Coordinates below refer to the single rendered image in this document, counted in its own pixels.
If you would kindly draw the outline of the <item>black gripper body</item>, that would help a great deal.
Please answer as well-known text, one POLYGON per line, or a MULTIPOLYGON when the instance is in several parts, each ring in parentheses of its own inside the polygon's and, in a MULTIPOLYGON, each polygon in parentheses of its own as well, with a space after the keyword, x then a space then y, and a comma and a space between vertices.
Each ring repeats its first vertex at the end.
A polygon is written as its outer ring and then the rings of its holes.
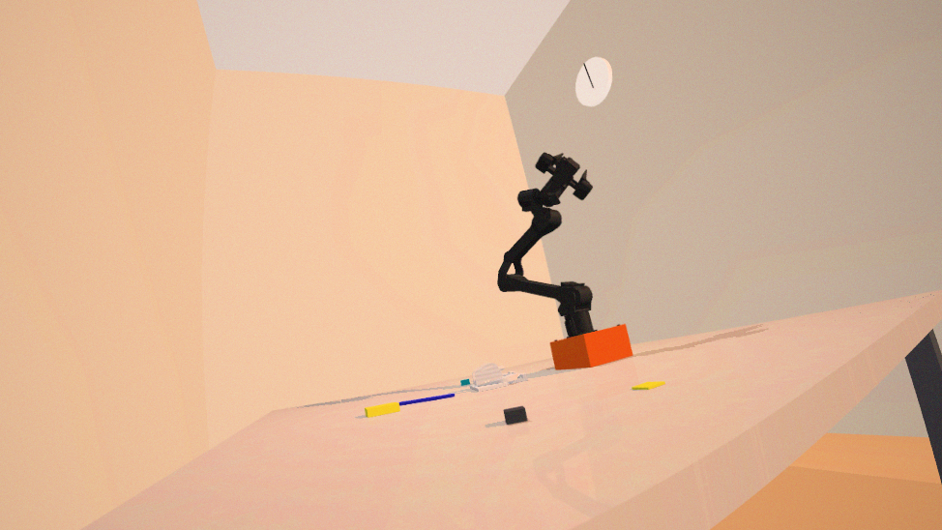
MULTIPOLYGON (((553 175, 556 168, 552 165, 552 162, 553 162, 553 157, 549 155, 548 153, 544 152, 541 154, 541 156, 537 160, 536 168, 539 169, 543 174, 545 174, 545 172, 547 171, 548 173, 553 175)), ((592 190, 593 188, 593 186, 588 184, 586 181, 582 181, 581 183, 578 183, 575 179, 572 179, 572 181, 568 185, 565 185, 562 182, 563 182, 562 178, 559 178, 559 177, 555 178, 554 176, 551 176, 551 178, 548 180, 548 183, 553 183, 560 188, 561 194, 562 192, 565 191, 565 189, 568 186, 571 186, 575 190, 574 196, 576 196, 576 198, 579 199, 580 201, 584 200, 585 197, 590 193, 590 190, 592 190)))

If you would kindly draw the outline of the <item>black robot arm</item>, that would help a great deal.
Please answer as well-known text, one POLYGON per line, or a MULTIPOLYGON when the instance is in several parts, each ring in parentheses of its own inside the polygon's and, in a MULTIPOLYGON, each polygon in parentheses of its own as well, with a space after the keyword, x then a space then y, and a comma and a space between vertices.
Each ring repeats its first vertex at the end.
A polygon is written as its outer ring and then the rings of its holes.
MULTIPOLYGON (((563 179, 565 185, 568 185, 574 175, 580 169, 579 164, 571 157, 559 157, 554 163, 556 169, 552 176, 563 179)), ((593 294, 585 283, 576 283, 573 281, 561 282, 561 286, 528 280, 524 277, 524 271, 521 264, 522 257, 530 251, 538 241, 545 235, 552 232, 562 224, 562 215, 557 210, 546 207, 553 207, 560 203, 560 188, 548 183, 539 190, 531 189, 520 191, 517 197, 522 211, 531 212, 534 216, 529 229, 518 239, 518 241, 504 254, 503 263, 498 271, 497 284, 502 292, 525 292, 560 302, 558 311, 565 318, 565 327, 568 337, 575 337, 596 332, 593 330, 593 323, 588 310, 591 310, 591 301, 593 294), (543 207, 545 206, 545 207, 543 207), (512 263, 515 266, 515 274, 507 274, 512 263)))

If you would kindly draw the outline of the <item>yellow rectangular block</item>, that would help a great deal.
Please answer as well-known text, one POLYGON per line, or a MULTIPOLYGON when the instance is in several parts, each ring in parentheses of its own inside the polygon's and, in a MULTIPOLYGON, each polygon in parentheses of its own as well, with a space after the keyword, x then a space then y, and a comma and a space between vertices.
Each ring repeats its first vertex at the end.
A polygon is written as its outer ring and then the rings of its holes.
POLYGON ((365 408, 365 414, 367 417, 376 417, 379 415, 390 414, 390 413, 394 413, 398 411, 400 411, 400 408, 399 408, 399 403, 397 402, 388 403, 388 404, 384 403, 381 405, 376 405, 376 406, 365 408))

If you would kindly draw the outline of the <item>dark blue thin bar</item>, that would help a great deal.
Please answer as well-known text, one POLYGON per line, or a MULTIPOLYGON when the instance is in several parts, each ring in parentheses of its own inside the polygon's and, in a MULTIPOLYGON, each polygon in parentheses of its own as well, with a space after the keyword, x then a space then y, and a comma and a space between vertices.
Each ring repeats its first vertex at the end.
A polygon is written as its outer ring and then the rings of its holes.
POLYGON ((405 401, 399 402, 399 406, 406 405, 406 404, 411 404, 411 403, 417 403, 417 402, 422 403, 422 402, 437 400, 437 399, 441 399, 441 398, 451 398, 451 397, 454 397, 454 396, 455 396, 455 394, 449 394, 449 395, 445 395, 445 396, 434 396, 434 397, 425 397, 425 398, 420 398, 420 399, 415 399, 415 400, 405 400, 405 401))

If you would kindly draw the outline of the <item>yellow flat plate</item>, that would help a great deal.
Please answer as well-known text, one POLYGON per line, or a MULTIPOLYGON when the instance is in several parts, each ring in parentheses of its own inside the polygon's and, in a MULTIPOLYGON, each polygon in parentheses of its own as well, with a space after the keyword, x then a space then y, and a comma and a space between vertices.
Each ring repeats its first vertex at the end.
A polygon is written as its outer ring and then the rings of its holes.
POLYGON ((653 388, 655 388, 655 387, 659 387, 659 386, 664 385, 664 384, 665 384, 664 381, 645 382, 645 383, 642 383, 642 384, 633 386, 632 389, 633 389, 633 390, 644 390, 644 389, 645 389, 645 390, 650 390, 650 389, 653 389, 653 388))

